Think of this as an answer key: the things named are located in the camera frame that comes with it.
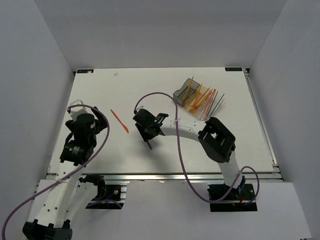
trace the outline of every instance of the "black label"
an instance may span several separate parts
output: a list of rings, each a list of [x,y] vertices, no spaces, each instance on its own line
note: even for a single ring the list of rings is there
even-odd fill
[[[242,67],[225,67],[226,72],[242,72]]]
[[[93,72],[93,69],[78,69],[76,71],[77,74],[92,74]]]

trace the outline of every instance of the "gray backdrop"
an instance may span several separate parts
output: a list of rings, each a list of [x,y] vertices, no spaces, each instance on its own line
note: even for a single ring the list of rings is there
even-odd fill
[[[250,68],[286,0],[35,0],[70,67]]]
[[[33,0],[0,1],[0,226],[46,176],[73,75]],[[19,240],[30,205],[11,219]]]
[[[288,0],[252,69],[280,170],[320,239],[320,2]]]

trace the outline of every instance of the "purple cable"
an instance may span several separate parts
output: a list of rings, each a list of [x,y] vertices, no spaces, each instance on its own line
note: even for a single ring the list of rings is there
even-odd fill
[[[169,94],[166,94],[164,92],[152,92],[152,93],[149,93],[145,96],[143,96],[142,98],[140,98],[140,100],[136,103],[135,107],[134,107],[134,111],[136,111],[137,107],[138,107],[138,104],[141,102],[142,99],[150,96],[150,95],[155,95],[155,94],[161,94],[161,95],[165,95],[167,96],[168,98],[170,98],[174,104],[175,104],[175,119],[177,120],[178,119],[178,105],[177,103],[175,102],[175,100],[169,95]],[[230,188],[228,189],[228,191],[226,191],[226,193],[220,197],[219,199],[217,200],[209,200],[209,199],[205,199],[203,196],[200,195],[200,193],[197,192],[197,190],[194,188],[194,186],[191,184],[189,178],[188,178],[188,174],[186,172],[186,168],[185,168],[185,165],[184,165],[184,161],[182,159],[182,154],[181,154],[181,145],[180,145],[180,135],[179,135],[179,125],[178,125],[178,121],[175,122],[175,129],[176,129],[176,139],[177,139],[177,145],[178,145],[178,154],[179,154],[179,159],[180,159],[180,163],[181,163],[181,167],[182,167],[182,171],[183,171],[183,174],[185,176],[185,180],[187,181],[187,183],[189,184],[190,188],[192,189],[192,191],[203,201],[207,202],[207,203],[210,203],[210,204],[216,204],[216,203],[219,203],[221,202],[223,199],[226,198],[226,196],[231,192],[232,188],[234,187],[234,185],[236,184],[236,181],[237,179],[239,178],[240,176],[240,173],[243,172],[244,169],[251,169],[254,174],[255,174],[255,177],[256,177],[256,181],[257,181],[257,189],[256,189],[256,194],[255,196],[247,203],[244,203],[243,205],[247,205],[247,204],[250,204],[252,203],[258,193],[259,193],[259,189],[260,189],[260,182],[259,182],[259,178],[258,178],[258,174],[257,172],[250,166],[244,166],[243,168],[241,168],[240,172],[236,175],[233,183],[231,184]]]
[[[91,207],[91,206],[96,205],[96,204],[107,203],[107,202],[115,203],[115,204],[117,204],[117,206],[118,206],[120,209],[122,209],[122,206],[121,206],[117,201],[112,200],[112,199],[105,199],[105,200],[95,201],[95,202],[93,202],[93,203],[88,204],[87,207]]]
[[[91,109],[92,111],[95,111],[99,114],[102,115],[102,117],[104,118],[104,120],[106,121],[107,123],[107,132],[106,132],[106,136],[105,136],[105,139],[103,141],[103,143],[101,144],[101,146],[99,147],[99,149],[92,155],[92,157],[89,158],[89,160],[87,162],[85,162],[82,166],[78,167],[76,170],[70,172],[69,174],[67,174],[66,176],[64,176],[63,178],[61,178],[61,180],[66,180],[68,177],[72,176],[73,174],[79,172],[81,169],[83,169],[85,166],[88,165],[88,163],[90,163],[96,156],[97,154],[101,151],[101,149],[104,147],[104,145],[106,144],[106,141],[109,137],[109,133],[110,133],[110,126],[109,126],[109,122],[108,122],[108,119],[106,118],[106,116],[101,112],[99,111],[98,109],[94,108],[93,106],[89,106],[89,105],[85,105],[85,104],[79,104],[79,105],[72,105],[72,106],[69,106],[68,108],[69,109],[72,109],[72,108],[75,108],[75,107],[86,107],[86,108],[89,108]],[[41,190],[40,192],[36,193],[35,195],[29,197],[27,200],[25,200],[24,202],[22,202],[19,206],[17,206],[10,214],[9,216],[6,218],[6,220],[4,221],[4,224],[2,226],[2,232],[1,232],[1,237],[2,237],[2,240],[6,240],[6,227],[8,225],[8,222],[10,220],[10,218],[13,216],[13,214],[15,214],[16,211],[18,211],[23,205],[25,205],[26,203],[30,202],[31,200],[33,200],[34,198],[36,198],[37,196],[43,194],[44,192],[54,188],[55,186],[59,185],[60,182],[59,181],[56,181],[55,183],[51,184],[50,186],[46,187],[45,189]]]

